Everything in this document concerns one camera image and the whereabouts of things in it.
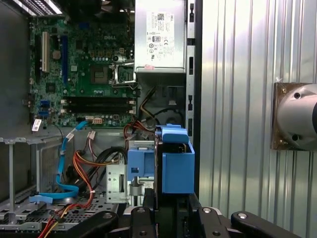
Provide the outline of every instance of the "barcode sticker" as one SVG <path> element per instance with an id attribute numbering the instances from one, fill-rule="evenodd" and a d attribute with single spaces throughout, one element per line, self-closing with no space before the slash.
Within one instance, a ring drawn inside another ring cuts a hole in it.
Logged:
<path id="1" fill-rule="evenodd" d="M 69 133 L 66 138 L 68 139 L 68 141 L 70 141 L 72 138 L 74 137 L 73 133 Z"/>
<path id="2" fill-rule="evenodd" d="M 42 123 L 41 119 L 35 119 L 33 127 L 32 127 L 32 131 L 39 131 L 41 123 Z"/>

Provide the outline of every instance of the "silver cylinder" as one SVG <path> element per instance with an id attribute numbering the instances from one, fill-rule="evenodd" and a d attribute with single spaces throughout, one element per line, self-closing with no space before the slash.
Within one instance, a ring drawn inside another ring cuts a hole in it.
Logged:
<path id="1" fill-rule="evenodd" d="M 303 150 L 317 150 L 316 105 L 317 85 L 315 84 L 294 89 L 278 105 L 278 128 L 290 145 Z"/>

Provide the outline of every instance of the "sticker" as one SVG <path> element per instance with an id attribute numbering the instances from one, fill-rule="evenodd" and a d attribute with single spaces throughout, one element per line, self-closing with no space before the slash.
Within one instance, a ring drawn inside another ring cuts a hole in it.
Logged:
<path id="1" fill-rule="evenodd" d="M 66 138 L 68 139 L 68 141 L 70 141 L 72 138 L 74 137 L 73 133 L 69 133 Z"/>
<path id="2" fill-rule="evenodd" d="M 174 14 L 147 12 L 147 60 L 169 64 L 174 60 Z"/>
<path id="3" fill-rule="evenodd" d="M 41 119 L 35 119 L 33 127 L 32 127 L 32 131 L 39 131 L 41 123 L 42 123 Z"/>
<path id="4" fill-rule="evenodd" d="M 144 68 L 146 68 L 146 69 L 154 69 L 155 67 L 154 67 L 154 66 L 152 66 L 152 65 L 148 65 L 148 64 L 146 64 L 146 65 L 144 66 Z"/>

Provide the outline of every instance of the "pci slot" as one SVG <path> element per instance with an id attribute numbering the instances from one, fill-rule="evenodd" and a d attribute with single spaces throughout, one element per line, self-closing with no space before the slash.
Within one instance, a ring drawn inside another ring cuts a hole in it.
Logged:
<path id="1" fill-rule="evenodd" d="M 42 71 L 50 71 L 50 35 L 46 31 L 42 33 Z"/>
<path id="2" fill-rule="evenodd" d="M 62 36 L 61 37 L 61 65 L 62 65 L 62 79 L 64 85 L 67 84 L 67 78 L 68 78 L 68 37 Z"/>
<path id="3" fill-rule="evenodd" d="M 41 36 L 35 35 L 34 39 L 34 75 L 35 81 L 37 83 L 40 82 L 41 79 L 41 56 L 42 56 L 42 48 L 41 48 Z"/>

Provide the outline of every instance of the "wire bundle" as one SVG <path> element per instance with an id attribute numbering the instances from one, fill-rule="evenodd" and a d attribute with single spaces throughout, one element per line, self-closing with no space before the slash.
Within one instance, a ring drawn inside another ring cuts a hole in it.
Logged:
<path id="1" fill-rule="evenodd" d="M 90 184 L 90 181 L 87 178 L 87 175 L 85 174 L 85 171 L 79 164 L 79 159 L 76 157 L 76 155 L 73 156 L 73 165 L 78 175 L 83 179 L 83 181 L 86 183 L 87 187 L 89 188 L 89 191 L 90 191 L 89 199 L 85 204 L 79 204 L 79 203 L 71 204 L 67 206 L 66 208 L 63 208 L 62 210 L 55 212 L 54 215 L 49 218 L 45 228 L 43 229 L 43 231 L 41 232 L 38 238 L 46 238 L 49 235 L 49 233 L 54 229 L 54 227 L 58 225 L 59 221 L 62 221 L 63 217 L 69 210 L 73 209 L 74 207 L 80 207 L 80 208 L 89 207 L 93 201 L 93 197 L 94 197 L 93 193 L 95 193 L 95 191 L 93 190 Z"/>
<path id="2" fill-rule="evenodd" d="M 96 181 L 96 184 L 94 185 L 94 187 L 92 187 L 91 179 L 93 178 L 95 173 L 98 172 L 98 169 L 100 167 L 104 167 L 106 165 L 110 165 L 112 163 L 118 162 L 118 155 L 120 153 L 123 155 L 125 163 L 127 162 L 127 151 L 123 147 L 108 148 L 97 156 L 93 151 L 91 141 L 89 139 L 87 139 L 85 149 L 86 149 L 87 145 L 88 145 L 89 150 L 92 153 L 92 155 L 96 157 L 96 160 L 94 160 L 94 161 L 86 160 L 82 156 L 83 151 L 78 150 L 75 152 L 72 162 L 73 162 L 73 165 L 74 165 L 74 168 L 75 168 L 77 174 L 80 177 L 80 179 L 78 179 L 75 182 L 75 185 L 78 186 L 80 190 L 86 190 L 86 188 L 88 187 L 88 190 L 89 190 L 88 201 L 85 204 L 79 204 L 79 203 L 71 204 L 71 205 L 69 205 L 69 206 L 67 206 L 67 207 L 65 207 L 57 212 L 52 213 L 45 228 L 43 229 L 43 231 L 39 235 L 39 238 L 46 238 L 49 235 L 49 233 L 54 229 L 54 227 L 56 227 L 58 225 L 58 223 L 64 222 L 63 217 L 67 214 L 67 212 L 69 210 L 71 210 L 75 207 L 87 208 L 91 205 L 93 198 L 94 198 L 95 189 L 97 188 L 98 184 L 101 182 L 102 178 L 106 174 L 106 168 L 104 168 L 104 171 L 102 172 L 101 176 L 99 177 L 99 181 L 98 182 Z M 84 171 L 84 169 L 82 168 L 81 164 L 85 164 L 85 165 L 89 165 L 89 166 L 93 166 L 93 167 L 90 168 L 88 170 L 88 172 L 86 173 Z"/>

